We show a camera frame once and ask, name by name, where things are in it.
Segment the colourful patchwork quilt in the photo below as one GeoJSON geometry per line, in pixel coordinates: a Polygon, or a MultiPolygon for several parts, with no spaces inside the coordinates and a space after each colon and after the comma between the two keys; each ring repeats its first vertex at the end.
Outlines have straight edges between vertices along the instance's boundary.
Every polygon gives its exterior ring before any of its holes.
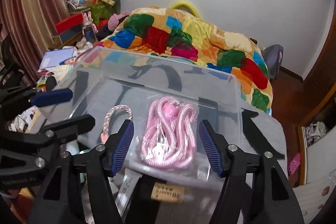
{"type": "Polygon", "coordinates": [[[269,114],[273,88],[261,50],[250,38],[223,31],[190,13],[157,7],[133,10],[99,43],[106,48],[159,57],[177,57],[234,75],[241,97],[269,114]]]}

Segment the striped pink curtain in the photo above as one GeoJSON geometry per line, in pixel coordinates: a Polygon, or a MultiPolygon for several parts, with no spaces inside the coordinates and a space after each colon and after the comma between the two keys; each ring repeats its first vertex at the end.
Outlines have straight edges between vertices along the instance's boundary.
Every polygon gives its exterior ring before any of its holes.
{"type": "Polygon", "coordinates": [[[35,83],[45,52],[54,45],[56,23],[69,16],[67,0],[1,0],[1,23],[13,40],[27,83],[35,83]]]}

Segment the white toothpaste tube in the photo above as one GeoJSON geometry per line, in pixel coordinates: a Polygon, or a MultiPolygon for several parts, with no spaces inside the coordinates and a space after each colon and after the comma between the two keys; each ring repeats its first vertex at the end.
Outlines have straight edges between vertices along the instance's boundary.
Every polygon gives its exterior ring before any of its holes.
{"type": "Polygon", "coordinates": [[[127,204],[130,201],[130,198],[133,194],[133,191],[135,189],[135,186],[138,183],[138,180],[142,177],[142,174],[131,170],[129,168],[126,168],[124,170],[124,176],[123,176],[123,181],[120,186],[120,189],[117,194],[116,198],[116,206],[118,209],[118,212],[120,213],[121,216],[123,216],[127,204]]]}

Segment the grey black patterned blanket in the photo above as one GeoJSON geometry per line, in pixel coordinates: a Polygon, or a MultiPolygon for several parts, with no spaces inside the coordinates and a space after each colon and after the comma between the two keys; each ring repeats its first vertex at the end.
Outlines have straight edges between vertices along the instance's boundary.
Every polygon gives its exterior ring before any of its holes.
{"type": "Polygon", "coordinates": [[[269,223],[264,211],[264,153],[274,160],[285,156],[276,151],[254,123],[259,115],[243,110],[243,134],[255,153],[246,155],[247,179],[243,170],[228,171],[221,190],[188,188],[172,202],[155,194],[173,188],[158,178],[142,175],[131,195],[124,217],[109,218],[107,223],[269,223]]]}

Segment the cork rectangular block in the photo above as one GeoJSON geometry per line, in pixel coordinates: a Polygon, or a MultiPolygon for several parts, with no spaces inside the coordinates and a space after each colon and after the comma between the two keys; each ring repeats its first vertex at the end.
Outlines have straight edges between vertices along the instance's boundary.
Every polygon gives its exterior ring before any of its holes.
{"type": "Polygon", "coordinates": [[[155,182],[150,197],[160,202],[181,203],[185,192],[184,187],[155,182]]]}

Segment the grey purple backpack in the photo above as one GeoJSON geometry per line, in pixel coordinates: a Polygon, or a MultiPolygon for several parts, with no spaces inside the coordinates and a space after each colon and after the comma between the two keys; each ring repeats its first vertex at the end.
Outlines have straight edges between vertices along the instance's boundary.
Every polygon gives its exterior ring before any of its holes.
{"type": "Polygon", "coordinates": [[[281,45],[275,44],[264,48],[261,52],[271,80],[275,80],[278,77],[283,59],[283,50],[284,48],[281,45]]]}

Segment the clear plastic storage bin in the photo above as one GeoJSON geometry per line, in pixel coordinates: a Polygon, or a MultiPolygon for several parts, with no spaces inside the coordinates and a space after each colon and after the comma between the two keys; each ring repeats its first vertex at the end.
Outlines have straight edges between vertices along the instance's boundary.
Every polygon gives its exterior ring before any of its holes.
{"type": "Polygon", "coordinates": [[[170,172],[144,162],[141,143],[151,102],[171,96],[196,109],[197,117],[192,124],[195,134],[199,132],[200,122],[206,119],[229,143],[240,144],[240,86],[233,75],[177,58],[96,47],[80,57],[58,88],[71,89],[72,100],[41,108],[35,127],[90,114],[96,124],[90,132],[80,135],[78,141],[93,148],[100,143],[108,111],[123,104],[131,108],[134,123],[134,137],[124,163],[127,168],[173,184],[221,188],[223,180],[212,171],[200,140],[196,141],[197,150],[192,163],[170,172]]]}

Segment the yellow pillow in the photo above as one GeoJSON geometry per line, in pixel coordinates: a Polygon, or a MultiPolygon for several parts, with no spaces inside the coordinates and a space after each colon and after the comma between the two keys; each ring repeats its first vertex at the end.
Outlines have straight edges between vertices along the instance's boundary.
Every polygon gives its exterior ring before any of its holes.
{"type": "Polygon", "coordinates": [[[200,18],[200,15],[197,11],[197,9],[188,1],[180,0],[173,3],[170,7],[171,9],[178,9],[189,12],[191,15],[193,15],[196,18],[200,18]]]}

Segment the blue white booklet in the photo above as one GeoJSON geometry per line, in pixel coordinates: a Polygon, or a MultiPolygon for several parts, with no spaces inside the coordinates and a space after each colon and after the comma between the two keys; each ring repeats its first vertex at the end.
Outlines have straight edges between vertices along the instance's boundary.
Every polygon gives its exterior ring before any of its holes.
{"type": "Polygon", "coordinates": [[[73,57],[75,52],[74,47],[63,48],[60,50],[47,51],[42,58],[38,72],[49,71],[57,67],[64,60],[73,57]]]}

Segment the pink hat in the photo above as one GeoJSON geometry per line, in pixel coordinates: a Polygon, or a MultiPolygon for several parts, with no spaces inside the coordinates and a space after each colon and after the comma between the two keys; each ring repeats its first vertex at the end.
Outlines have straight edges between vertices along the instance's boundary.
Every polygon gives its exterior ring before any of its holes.
{"type": "Polygon", "coordinates": [[[128,11],[124,11],[120,14],[113,14],[108,20],[108,30],[113,32],[118,27],[118,25],[129,16],[129,14],[130,12],[128,11]]]}

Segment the red box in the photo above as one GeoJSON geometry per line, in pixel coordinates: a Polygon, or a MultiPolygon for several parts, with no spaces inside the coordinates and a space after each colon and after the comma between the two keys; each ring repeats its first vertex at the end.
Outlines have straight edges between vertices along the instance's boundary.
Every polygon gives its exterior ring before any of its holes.
{"type": "Polygon", "coordinates": [[[55,28],[58,34],[63,33],[73,27],[76,27],[83,22],[83,14],[81,12],[70,15],[68,18],[55,24],[55,28]]]}

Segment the pink bunny doll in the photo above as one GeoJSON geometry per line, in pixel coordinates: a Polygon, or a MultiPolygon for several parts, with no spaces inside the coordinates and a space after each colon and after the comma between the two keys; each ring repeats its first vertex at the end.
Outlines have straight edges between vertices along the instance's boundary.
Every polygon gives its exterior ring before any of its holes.
{"type": "Polygon", "coordinates": [[[82,33],[86,41],[92,44],[96,42],[96,27],[90,11],[83,13],[82,33]]]}

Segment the brown wooden door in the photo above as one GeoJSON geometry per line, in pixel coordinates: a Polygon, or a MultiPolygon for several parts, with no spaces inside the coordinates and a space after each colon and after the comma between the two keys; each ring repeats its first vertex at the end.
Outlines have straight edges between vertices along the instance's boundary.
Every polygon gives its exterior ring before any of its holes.
{"type": "Polygon", "coordinates": [[[324,46],[303,81],[305,103],[309,107],[301,125],[309,124],[335,95],[335,15],[324,46]]]}

